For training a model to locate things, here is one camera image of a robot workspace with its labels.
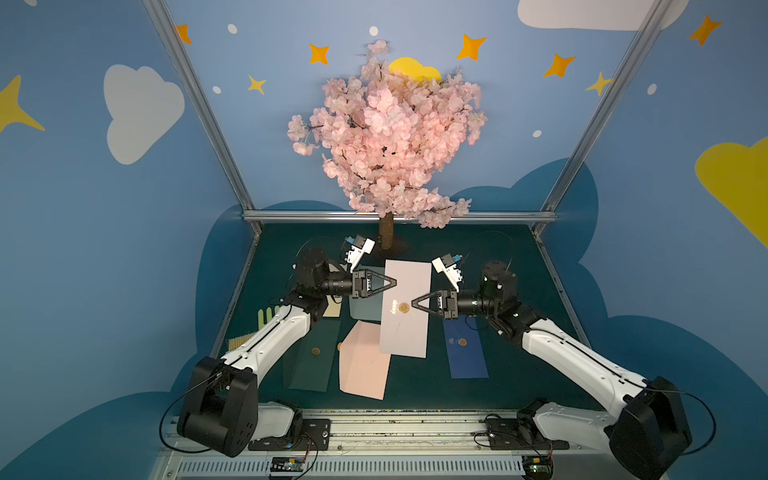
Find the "lavender envelope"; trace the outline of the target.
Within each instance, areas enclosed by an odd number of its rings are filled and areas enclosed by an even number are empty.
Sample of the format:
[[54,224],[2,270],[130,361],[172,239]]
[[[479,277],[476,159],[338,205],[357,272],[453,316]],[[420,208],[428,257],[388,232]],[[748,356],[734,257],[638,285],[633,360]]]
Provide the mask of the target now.
[[387,260],[385,275],[396,286],[382,297],[379,349],[384,354],[425,358],[427,356],[428,313],[411,302],[431,289],[432,266],[425,262]]

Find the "light teal envelope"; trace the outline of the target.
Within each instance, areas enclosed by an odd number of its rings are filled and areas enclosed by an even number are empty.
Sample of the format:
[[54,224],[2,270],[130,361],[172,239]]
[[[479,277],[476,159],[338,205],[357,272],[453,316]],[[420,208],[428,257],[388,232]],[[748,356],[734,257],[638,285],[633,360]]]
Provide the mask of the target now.
[[[378,274],[384,274],[384,267],[375,266],[362,266],[363,269],[368,269]],[[384,286],[384,281],[374,275],[371,280],[371,289],[379,289]],[[382,298],[383,294],[377,294],[368,298],[357,298],[349,300],[349,310],[351,318],[355,320],[369,321],[369,322],[381,322],[382,313]]]

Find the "cream yellow envelope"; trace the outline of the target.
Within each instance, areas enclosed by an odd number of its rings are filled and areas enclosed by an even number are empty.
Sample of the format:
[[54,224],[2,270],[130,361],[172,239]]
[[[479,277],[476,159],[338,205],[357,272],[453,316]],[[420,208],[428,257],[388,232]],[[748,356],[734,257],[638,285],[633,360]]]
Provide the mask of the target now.
[[327,280],[321,290],[327,300],[327,307],[323,313],[324,318],[338,318],[341,313],[344,285],[341,280]]

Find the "dark blue envelope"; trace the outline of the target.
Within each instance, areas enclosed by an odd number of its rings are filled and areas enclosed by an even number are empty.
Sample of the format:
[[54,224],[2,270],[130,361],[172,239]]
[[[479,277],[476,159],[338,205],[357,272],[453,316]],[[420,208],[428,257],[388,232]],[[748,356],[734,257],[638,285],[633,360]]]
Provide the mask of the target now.
[[489,377],[474,317],[461,316],[443,321],[450,377],[452,379],[487,379]]

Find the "pink envelope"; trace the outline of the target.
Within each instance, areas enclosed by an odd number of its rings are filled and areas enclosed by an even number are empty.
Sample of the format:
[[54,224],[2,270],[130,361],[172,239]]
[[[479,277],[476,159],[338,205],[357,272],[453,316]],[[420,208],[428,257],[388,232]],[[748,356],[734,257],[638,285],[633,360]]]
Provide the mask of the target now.
[[391,355],[379,347],[381,326],[357,321],[339,347],[339,387],[344,393],[383,400]]

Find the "dark green envelope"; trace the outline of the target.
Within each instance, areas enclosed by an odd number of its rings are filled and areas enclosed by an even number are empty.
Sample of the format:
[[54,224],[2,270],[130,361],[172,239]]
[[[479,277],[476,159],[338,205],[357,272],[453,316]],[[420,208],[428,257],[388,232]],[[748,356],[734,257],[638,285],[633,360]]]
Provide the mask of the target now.
[[323,319],[283,357],[283,387],[326,392],[335,354],[340,320]]

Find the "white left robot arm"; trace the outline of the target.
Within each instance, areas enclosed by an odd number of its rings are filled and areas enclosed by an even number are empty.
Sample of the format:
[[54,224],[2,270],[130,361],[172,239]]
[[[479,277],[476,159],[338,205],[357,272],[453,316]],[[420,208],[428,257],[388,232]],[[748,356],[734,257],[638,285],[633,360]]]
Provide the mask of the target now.
[[330,297],[368,298],[397,285],[381,274],[383,285],[374,289],[371,270],[357,268],[372,252],[369,238],[349,237],[345,266],[331,261],[320,247],[301,254],[295,267],[296,283],[277,314],[242,346],[220,358],[205,357],[194,367],[183,403],[177,433],[202,446],[236,457],[254,440],[284,438],[293,446],[300,427],[295,409],[258,401],[259,385],[270,369],[322,318]]

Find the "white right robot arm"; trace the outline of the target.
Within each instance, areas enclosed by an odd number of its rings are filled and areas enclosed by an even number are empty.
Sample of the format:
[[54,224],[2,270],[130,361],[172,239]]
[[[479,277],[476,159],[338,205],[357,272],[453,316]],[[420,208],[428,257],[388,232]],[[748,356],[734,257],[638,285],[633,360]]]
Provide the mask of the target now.
[[659,479],[698,447],[684,410],[686,392],[658,376],[649,380],[576,340],[554,321],[521,302],[517,277],[501,261],[487,263],[475,290],[462,290],[457,255],[433,260],[451,286],[412,300],[413,308],[444,320],[483,317],[504,340],[546,362],[596,400],[598,411],[536,401],[518,414],[544,439],[598,450],[638,479]]

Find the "pink blossom artificial tree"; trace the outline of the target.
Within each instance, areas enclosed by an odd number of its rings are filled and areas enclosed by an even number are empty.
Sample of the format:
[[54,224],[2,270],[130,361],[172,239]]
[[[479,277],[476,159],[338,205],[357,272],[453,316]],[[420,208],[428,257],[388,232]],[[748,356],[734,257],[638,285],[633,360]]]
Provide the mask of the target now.
[[464,144],[474,145],[487,122],[482,89],[461,72],[434,78],[391,67],[384,40],[369,44],[357,76],[332,78],[324,103],[308,119],[291,118],[295,153],[322,149],[323,170],[359,213],[379,218],[377,246],[395,251],[396,217],[440,229],[468,214],[471,202],[428,187]]

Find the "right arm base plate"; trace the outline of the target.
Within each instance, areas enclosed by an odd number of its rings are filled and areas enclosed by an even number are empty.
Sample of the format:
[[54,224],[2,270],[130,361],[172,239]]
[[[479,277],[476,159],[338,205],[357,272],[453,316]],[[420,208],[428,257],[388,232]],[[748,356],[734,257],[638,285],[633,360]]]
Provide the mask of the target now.
[[528,420],[489,415],[484,419],[488,445],[492,450],[531,450],[543,454],[550,450],[568,450],[567,441],[549,440]]

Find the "aluminium rail front frame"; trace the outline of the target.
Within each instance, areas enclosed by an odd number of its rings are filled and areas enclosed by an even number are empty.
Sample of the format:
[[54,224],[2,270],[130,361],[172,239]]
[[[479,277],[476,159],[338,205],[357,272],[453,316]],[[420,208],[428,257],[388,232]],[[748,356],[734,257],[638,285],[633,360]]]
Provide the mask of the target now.
[[556,479],[627,479],[612,457],[578,444],[494,450],[488,421],[512,410],[308,409],[321,433],[295,451],[245,450],[235,458],[200,453],[176,434],[152,479],[521,479],[535,457],[550,455]]

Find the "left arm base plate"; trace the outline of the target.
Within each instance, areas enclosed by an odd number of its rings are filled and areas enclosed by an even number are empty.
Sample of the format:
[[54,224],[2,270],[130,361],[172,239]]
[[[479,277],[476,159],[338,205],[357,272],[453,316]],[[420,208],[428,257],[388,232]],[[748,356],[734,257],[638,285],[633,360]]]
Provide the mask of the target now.
[[332,422],[328,418],[303,419],[294,423],[281,437],[254,439],[249,444],[249,451],[327,451],[329,447]]

